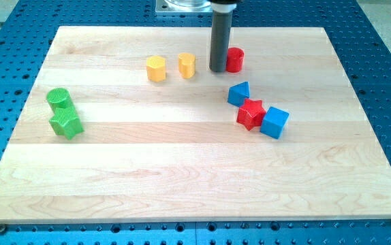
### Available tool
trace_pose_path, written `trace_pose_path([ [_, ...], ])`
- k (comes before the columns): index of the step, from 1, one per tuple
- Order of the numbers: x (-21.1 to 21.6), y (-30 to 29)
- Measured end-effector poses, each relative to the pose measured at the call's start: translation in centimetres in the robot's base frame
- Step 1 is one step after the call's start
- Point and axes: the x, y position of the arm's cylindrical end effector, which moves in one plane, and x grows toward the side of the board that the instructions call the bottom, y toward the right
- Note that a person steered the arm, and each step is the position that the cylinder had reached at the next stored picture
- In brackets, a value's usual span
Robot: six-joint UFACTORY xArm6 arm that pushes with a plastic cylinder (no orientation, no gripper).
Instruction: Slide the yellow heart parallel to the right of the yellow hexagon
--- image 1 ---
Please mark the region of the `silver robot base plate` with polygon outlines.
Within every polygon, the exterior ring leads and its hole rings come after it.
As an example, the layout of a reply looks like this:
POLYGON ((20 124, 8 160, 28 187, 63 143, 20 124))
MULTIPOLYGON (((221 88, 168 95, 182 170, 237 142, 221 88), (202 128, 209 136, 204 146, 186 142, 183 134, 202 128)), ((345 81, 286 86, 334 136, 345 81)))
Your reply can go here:
POLYGON ((197 14, 212 12, 208 0, 154 0, 157 14, 197 14))

